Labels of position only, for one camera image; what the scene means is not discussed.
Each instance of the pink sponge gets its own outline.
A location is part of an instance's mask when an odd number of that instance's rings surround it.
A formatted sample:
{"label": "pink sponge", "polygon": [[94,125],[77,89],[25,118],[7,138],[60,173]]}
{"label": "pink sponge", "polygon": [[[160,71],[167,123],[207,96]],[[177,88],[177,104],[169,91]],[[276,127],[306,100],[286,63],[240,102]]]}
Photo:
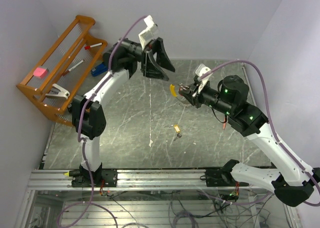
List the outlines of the pink sponge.
{"label": "pink sponge", "polygon": [[48,72],[49,70],[47,68],[39,66],[34,70],[33,75],[39,79],[42,79],[48,74]]}

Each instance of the blue object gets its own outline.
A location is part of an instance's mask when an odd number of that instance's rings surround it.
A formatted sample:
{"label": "blue object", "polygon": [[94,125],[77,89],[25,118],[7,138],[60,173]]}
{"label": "blue object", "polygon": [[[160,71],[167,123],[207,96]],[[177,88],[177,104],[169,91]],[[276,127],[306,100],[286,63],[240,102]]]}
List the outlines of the blue object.
{"label": "blue object", "polygon": [[93,77],[96,77],[100,74],[102,74],[103,72],[106,72],[108,70],[108,67],[105,65],[105,63],[101,63],[101,64],[98,64],[95,68],[93,68],[91,70],[91,75]]}

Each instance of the gray marble surface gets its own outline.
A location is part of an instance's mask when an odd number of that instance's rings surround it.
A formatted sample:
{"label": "gray marble surface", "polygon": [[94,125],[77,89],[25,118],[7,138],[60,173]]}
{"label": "gray marble surface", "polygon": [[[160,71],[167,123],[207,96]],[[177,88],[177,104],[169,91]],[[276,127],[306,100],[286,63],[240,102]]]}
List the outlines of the gray marble surface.
{"label": "gray marble surface", "polygon": [[[199,64],[213,68],[222,61],[173,60],[172,63],[176,72],[166,72],[169,82],[145,78],[137,71],[104,108],[107,126],[100,138],[103,167],[198,168],[223,166],[230,159],[251,166],[270,165],[269,159],[230,125],[223,130],[209,107],[184,107],[170,93],[170,84],[190,84]],[[103,75],[88,76],[79,94],[91,89]],[[232,64],[214,73],[211,87],[216,89],[218,82],[228,75],[245,80],[240,65]],[[175,124],[182,134],[176,141]],[[75,128],[56,124],[44,168],[77,169],[81,159]]]}

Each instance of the wooden rack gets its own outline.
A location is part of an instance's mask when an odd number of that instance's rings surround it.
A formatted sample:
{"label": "wooden rack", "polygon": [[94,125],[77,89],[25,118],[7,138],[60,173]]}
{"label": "wooden rack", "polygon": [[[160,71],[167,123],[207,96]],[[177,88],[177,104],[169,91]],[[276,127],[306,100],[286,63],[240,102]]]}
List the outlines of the wooden rack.
{"label": "wooden rack", "polygon": [[[63,115],[96,61],[102,60],[102,52],[108,43],[89,34],[95,22],[91,17],[77,15],[23,81],[17,84],[17,88],[51,121],[72,126],[71,121]],[[98,43],[102,45],[84,49],[85,46]],[[81,60],[84,60],[82,64],[62,76],[68,68]],[[33,75],[35,69],[40,66],[49,70],[42,79]],[[68,90],[69,97],[64,100],[46,97],[48,93],[55,93],[52,90],[53,84]]]}

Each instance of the gray wall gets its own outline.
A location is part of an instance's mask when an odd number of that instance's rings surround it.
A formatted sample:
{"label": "gray wall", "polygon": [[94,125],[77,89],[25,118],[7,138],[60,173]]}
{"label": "gray wall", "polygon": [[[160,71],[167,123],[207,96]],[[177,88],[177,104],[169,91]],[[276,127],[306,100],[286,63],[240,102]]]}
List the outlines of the gray wall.
{"label": "gray wall", "polygon": [[16,88],[57,33],[39,0],[0,0],[0,227],[14,226],[49,122]]}
{"label": "gray wall", "polygon": [[[320,166],[319,54],[319,0],[283,0],[249,58],[264,75],[277,132],[313,167]],[[251,67],[247,71],[262,108],[259,78]],[[319,207],[298,208],[304,227],[319,227]]]}
{"label": "gray wall", "polygon": [[[281,0],[41,0],[61,33],[77,14],[113,44],[142,15],[152,15],[171,58],[247,59]],[[132,30],[130,38],[144,24]]]}

